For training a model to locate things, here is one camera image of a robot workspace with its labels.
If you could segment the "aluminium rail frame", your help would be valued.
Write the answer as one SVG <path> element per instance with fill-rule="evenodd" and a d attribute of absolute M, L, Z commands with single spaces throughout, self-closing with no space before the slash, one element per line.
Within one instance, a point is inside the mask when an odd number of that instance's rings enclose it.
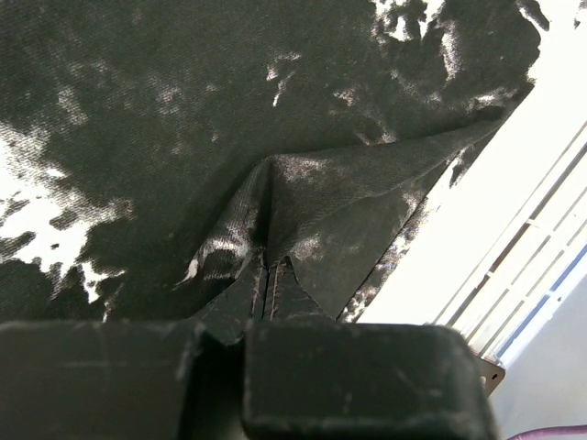
<path fill-rule="evenodd" d="M 586 239 L 581 129 L 435 319 L 482 358 L 499 358 Z"/>

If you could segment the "black white patterned trousers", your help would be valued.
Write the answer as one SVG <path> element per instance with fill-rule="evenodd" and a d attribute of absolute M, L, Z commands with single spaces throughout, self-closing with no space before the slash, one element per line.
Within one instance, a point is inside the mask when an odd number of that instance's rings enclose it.
<path fill-rule="evenodd" d="M 180 319 L 283 259 L 348 314 L 548 28 L 536 1 L 4 1 L 2 319 Z"/>

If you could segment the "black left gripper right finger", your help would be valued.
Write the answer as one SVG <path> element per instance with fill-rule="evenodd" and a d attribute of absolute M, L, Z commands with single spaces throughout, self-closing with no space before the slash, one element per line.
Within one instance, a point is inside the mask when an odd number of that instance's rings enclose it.
<path fill-rule="evenodd" d="M 436 325 L 330 320 L 289 259 L 269 272 L 244 336 L 242 424 L 251 439 L 494 439 L 476 357 Z"/>

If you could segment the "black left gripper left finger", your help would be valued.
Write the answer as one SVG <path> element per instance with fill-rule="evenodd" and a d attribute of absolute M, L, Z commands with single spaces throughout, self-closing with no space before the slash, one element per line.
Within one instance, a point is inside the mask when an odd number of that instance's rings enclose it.
<path fill-rule="evenodd" d="M 263 314 L 266 264 L 177 321 L 1 324 L 4 439 L 228 439 L 240 435 L 244 331 Z"/>

